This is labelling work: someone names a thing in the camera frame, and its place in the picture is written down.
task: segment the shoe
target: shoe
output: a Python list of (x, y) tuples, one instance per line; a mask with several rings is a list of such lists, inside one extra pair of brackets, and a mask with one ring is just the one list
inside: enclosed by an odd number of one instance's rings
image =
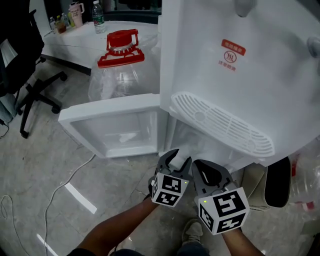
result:
[(184, 226), (182, 233), (182, 245), (188, 243), (201, 244), (201, 237), (204, 235), (200, 221), (197, 218), (193, 218), (188, 221)]

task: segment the open cabinet door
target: open cabinet door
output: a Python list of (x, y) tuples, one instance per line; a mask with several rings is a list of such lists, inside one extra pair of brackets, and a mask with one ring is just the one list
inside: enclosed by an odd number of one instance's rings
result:
[(100, 158), (162, 152), (168, 113), (159, 94), (99, 100), (61, 111), (60, 124)]

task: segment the concrete floor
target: concrete floor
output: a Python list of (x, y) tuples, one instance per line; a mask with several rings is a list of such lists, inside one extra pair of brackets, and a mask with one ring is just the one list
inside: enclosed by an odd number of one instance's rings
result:
[[(63, 108), (88, 102), (89, 76), (47, 61), (37, 66), (35, 76), (41, 79), (65, 71), (68, 80), (57, 80), (45, 91), (62, 103)], [(54, 189), (87, 161), (92, 153), (73, 140), (58, 123), (59, 115), (35, 102), (26, 130), (28, 139), (19, 133), (21, 116), (10, 123), (10, 130), (0, 140), (0, 197), (10, 195), (14, 204), (14, 221), (23, 246), (32, 256), (43, 256), (39, 240), (45, 235), (44, 212)], [(5, 129), (0, 127), (0, 134)], [(62, 187), (48, 211), (48, 245), (59, 256), (67, 255), (99, 222), (141, 202), (148, 193), (147, 181), (155, 171), (157, 155), (116, 159), (95, 157), (78, 171), (71, 184), (93, 206), (91, 213)], [(240, 182), (241, 173), (234, 174)], [(127, 242), (146, 256), (174, 255), (181, 245), (181, 232), (186, 221), (196, 216), (193, 210), (193, 184), (175, 208), (158, 207), (134, 232)], [(0, 247), (8, 256), (23, 256), (12, 225), (11, 205), (4, 200), (8, 219), (0, 218)], [(312, 238), (300, 235), (303, 220), (291, 206), (267, 212), (251, 211), (243, 232), (268, 256), (304, 256)], [(203, 237), (210, 255), (229, 255), (222, 236), (207, 231)]]

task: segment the electrical cord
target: electrical cord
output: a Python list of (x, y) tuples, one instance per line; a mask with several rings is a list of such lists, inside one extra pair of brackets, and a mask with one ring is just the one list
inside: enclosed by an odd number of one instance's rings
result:
[(8, 126), (8, 125), (6, 125), (6, 124), (4, 123), (3, 126), (6, 126), (6, 127), (7, 127), (7, 130), (6, 130), (6, 132), (5, 132), (4, 135), (0, 136), (0, 140), (1, 140), (4, 136), (6, 136), (7, 132), (9, 131), (9, 126)]
[(12, 217), (12, 223), (13, 223), (13, 228), (14, 228), (16, 237), (18, 238), (19, 244), (20, 244), (21, 248), (24, 250), (25, 254), (28, 255), (28, 256), (30, 256), (29, 253), (27, 253), (26, 249), (23, 247), (23, 245), (22, 245), (22, 243), (21, 243), (21, 241), (20, 241), (20, 237), (19, 237), (19, 235), (18, 235), (17, 229), (16, 229), (15, 220), (14, 220), (14, 202), (13, 202), (13, 200), (12, 200), (12, 198), (11, 198), (10, 195), (5, 194), (5, 195), (2, 197), (1, 201), (0, 201), (0, 208), (1, 208), (0, 218), (2, 217), (2, 218), (4, 218), (5, 220), (8, 218), (8, 214), (7, 214), (6, 208), (5, 208), (5, 206), (3, 205), (3, 203), (2, 203), (5, 198), (9, 198), (10, 201), (11, 201), (11, 210), (12, 210), (12, 211), (11, 211), (11, 217)]
[(71, 176), (66, 180), (65, 183), (63, 183), (62, 185), (58, 186), (52, 193), (52, 196), (51, 196), (51, 199), (48, 203), (48, 206), (46, 207), (45, 209), (45, 212), (44, 212), (44, 223), (45, 223), (45, 235), (44, 235), (44, 248), (45, 248), (45, 256), (48, 256), (48, 247), (47, 247), (47, 235), (48, 235), (48, 223), (47, 223), (47, 212), (48, 212), (48, 209), (49, 209), (49, 206), (51, 205), (53, 199), (54, 199), (54, 196), (55, 196), (55, 193), (60, 189), (62, 188), (63, 186), (65, 186), (66, 184), (68, 184), (70, 182), (70, 180), (72, 179), (72, 177), (76, 174), (76, 172), (81, 169), (82, 167), (84, 167), (86, 164), (88, 164), (89, 162), (91, 162), (92, 159), (94, 159), (96, 155), (92, 155), (91, 158), (86, 161), (85, 163), (83, 163), (82, 165), (80, 165), (77, 169), (75, 169), (73, 171), (73, 173), (71, 174)]
[[(95, 156), (96, 156), (96, 155), (94, 154), (93, 156), (91, 156), (91, 158), (90, 158), (88, 161), (86, 161), (85, 163), (83, 163), (82, 165), (80, 165), (77, 169), (75, 169), (75, 170), (73, 171), (73, 173), (71, 174), (71, 176), (67, 179), (67, 181), (66, 181), (65, 183), (63, 183), (62, 185), (58, 186), (58, 187), (53, 191), (53, 193), (52, 193), (52, 196), (51, 196), (51, 199), (50, 199), (50, 201), (49, 201), (49, 204), (47, 205), (47, 207), (46, 207), (46, 209), (45, 209), (45, 212), (44, 212), (44, 223), (45, 223), (44, 248), (45, 248), (45, 255), (46, 255), (46, 256), (48, 256), (48, 248), (47, 248), (47, 234), (48, 234), (47, 212), (48, 212), (49, 206), (51, 205), (51, 203), (52, 203), (52, 201), (53, 201), (53, 199), (54, 199), (55, 193), (56, 193), (60, 188), (62, 188), (63, 186), (65, 186), (67, 183), (69, 183), (70, 180), (73, 178), (73, 176), (76, 174), (76, 172), (77, 172), (79, 169), (81, 169), (82, 167), (84, 167), (86, 164), (88, 164), (89, 162), (91, 162), (91, 160), (94, 159)], [(21, 241), (20, 241), (20, 237), (19, 237), (19, 235), (18, 235), (17, 229), (16, 229), (15, 220), (14, 220), (14, 202), (13, 202), (13, 200), (12, 200), (12, 198), (11, 198), (10, 195), (5, 194), (5, 195), (2, 197), (1, 201), (0, 201), (0, 218), (4, 218), (5, 220), (8, 218), (8, 214), (7, 214), (6, 208), (5, 208), (5, 206), (3, 205), (3, 200), (4, 200), (6, 197), (9, 198), (10, 201), (11, 201), (11, 209), (12, 209), (12, 211), (11, 211), (11, 217), (12, 217), (12, 223), (13, 223), (13, 228), (14, 228), (15, 234), (16, 234), (16, 236), (17, 236), (17, 238), (18, 238), (19, 244), (20, 244), (21, 248), (24, 250), (25, 254), (28, 255), (28, 256), (30, 256), (30, 255), (28, 254), (28, 252), (26, 251), (26, 249), (23, 247), (23, 245), (22, 245), (22, 243), (21, 243)]]

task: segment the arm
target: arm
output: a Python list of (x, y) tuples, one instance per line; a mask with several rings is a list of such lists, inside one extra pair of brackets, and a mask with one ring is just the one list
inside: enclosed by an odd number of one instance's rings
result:
[(147, 198), (135, 207), (98, 224), (77, 248), (87, 249), (96, 256), (106, 256), (126, 239), (158, 204)]
[(238, 228), (223, 233), (222, 237), (231, 256), (263, 256), (263, 253)]

